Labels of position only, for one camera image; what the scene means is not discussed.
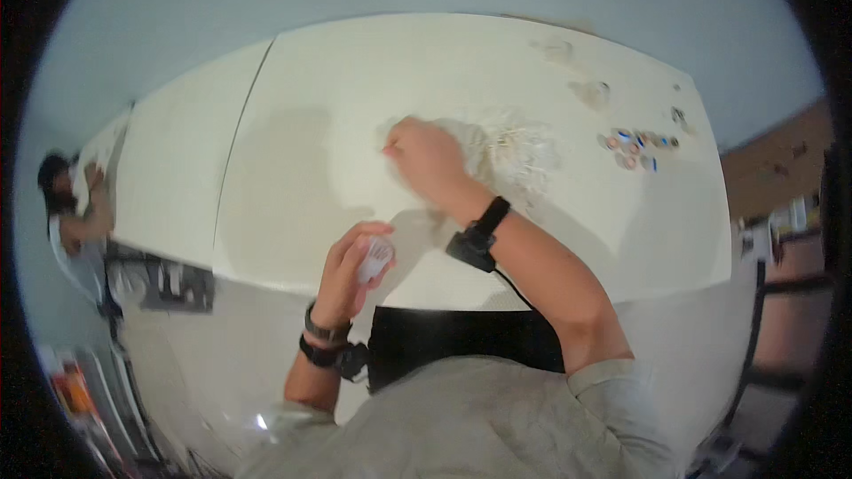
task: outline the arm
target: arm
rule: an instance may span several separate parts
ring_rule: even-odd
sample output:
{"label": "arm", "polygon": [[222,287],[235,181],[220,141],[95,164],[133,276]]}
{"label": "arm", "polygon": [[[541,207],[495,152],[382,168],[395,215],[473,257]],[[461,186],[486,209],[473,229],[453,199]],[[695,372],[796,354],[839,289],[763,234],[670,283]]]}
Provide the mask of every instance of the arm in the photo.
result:
{"label": "arm", "polygon": [[[366,285],[358,282],[358,267],[370,249],[370,235],[388,235],[393,226],[383,222],[362,222],[349,229],[328,252],[311,320],[325,329],[346,327],[364,307],[367,292],[381,284],[385,269]],[[308,344],[328,349],[331,345],[304,332]],[[299,350],[284,382],[284,400],[302,403],[321,411],[334,412],[340,392],[340,374],[334,369],[315,367]]]}
{"label": "arm", "polygon": [[[458,144],[436,126],[407,118],[391,131],[384,152],[420,196],[461,226],[480,218],[495,197],[464,173]],[[516,212],[494,237],[495,260],[559,336],[566,374],[633,358],[607,293],[571,250]]]}
{"label": "arm", "polygon": [[59,237],[66,248],[79,247],[89,240],[100,240],[108,236],[114,227],[112,208],[104,184],[103,171],[90,163],[85,168],[89,183],[91,213],[86,218],[64,216],[59,220]]}

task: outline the woman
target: woman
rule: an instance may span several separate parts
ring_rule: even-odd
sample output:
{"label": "woman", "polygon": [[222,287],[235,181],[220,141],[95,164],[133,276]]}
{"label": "woman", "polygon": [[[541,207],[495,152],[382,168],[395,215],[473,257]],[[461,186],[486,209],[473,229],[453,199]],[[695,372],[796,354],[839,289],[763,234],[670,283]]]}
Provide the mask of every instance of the woman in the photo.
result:
{"label": "woman", "polygon": [[76,169],[62,155],[48,154],[38,169],[38,187],[44,193],[48,213],[48,239],[59,268],[104,316],[121,316],[121,308],[107,289],[104,249],[112,232],[112,208],[103,171],[94,163],[83,174],[89,185],[89,211],[77,214],[77,198],[71,192],[71,173]]}

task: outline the hand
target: hand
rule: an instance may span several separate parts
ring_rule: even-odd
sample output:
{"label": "hand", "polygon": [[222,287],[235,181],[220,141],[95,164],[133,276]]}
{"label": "hand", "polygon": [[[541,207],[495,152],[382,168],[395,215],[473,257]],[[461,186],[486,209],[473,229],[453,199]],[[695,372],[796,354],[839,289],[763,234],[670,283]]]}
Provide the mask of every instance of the hand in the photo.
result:
{"label": "hand", "polygon": [[104,181],[104,172],[101,167],[92,161],[83,169],[83,175],[86,176],[86,183],[89,185],[89,190],[102,184]]}
{"label": "hand", "polygon": [[325,259],[317,302],[311,311],[314,324],[325,329],[337,329],[355,318],[367,301],[367,292],[378,287],[385,273],[396,265],[396,260],[391,260],[366,285],[358,282],[358,267],[370,249],[370,236],[386,236],[393,232],[394,227],[384,222],[361,222],[331,246]]}
{"label": "hand", "polygon": [[453,196],[473,181],[464,172],[456,139],[416,117],[406,117],[391,129],[382,152],[414,192],[444,211]]}

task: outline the left hand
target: left hand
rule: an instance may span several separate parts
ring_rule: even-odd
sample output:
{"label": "left hand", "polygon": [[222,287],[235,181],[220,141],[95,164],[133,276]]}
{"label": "left hand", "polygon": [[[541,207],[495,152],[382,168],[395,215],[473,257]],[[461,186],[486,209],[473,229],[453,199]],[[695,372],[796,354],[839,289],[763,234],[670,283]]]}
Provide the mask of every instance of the left hand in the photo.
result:
{"label": "left hand", "polygon": [[83,175],[86,176],[86,183],[89,185],[89,190],[92,190],[104,181],[103,169],[94,161],[83,168]]}
{"label": "left hand", "polygon": [[315,325],[325,329],[345,327],[361,311],[367,301],[367,292],[378,287],[385,273],[396,264],[393,259],[367,284],[358,282],[358,267],[370,249],[370,236],[386,236],[393,232],[394,227],[384,222],[360,222],[331,246],[317,302],[311,311]]}

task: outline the dark hair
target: dark hair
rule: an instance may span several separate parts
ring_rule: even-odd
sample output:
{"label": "dark hair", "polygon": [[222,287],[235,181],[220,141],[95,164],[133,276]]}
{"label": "dark hair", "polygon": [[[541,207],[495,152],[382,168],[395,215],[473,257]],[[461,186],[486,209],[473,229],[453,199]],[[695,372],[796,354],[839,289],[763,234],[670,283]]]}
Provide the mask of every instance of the dark hair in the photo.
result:
{"label": "dark hair", "polygon": [[48,222],[50,217],[63,212],[73,212],[77,208],[77,198],[71,193],[57,193],[54,191],[54,179],[68,171],[71,165],[62,154],[51,152],[44,157],[42,165],[38,167],[38,188],[44,193],[44,205],[48,211]]}

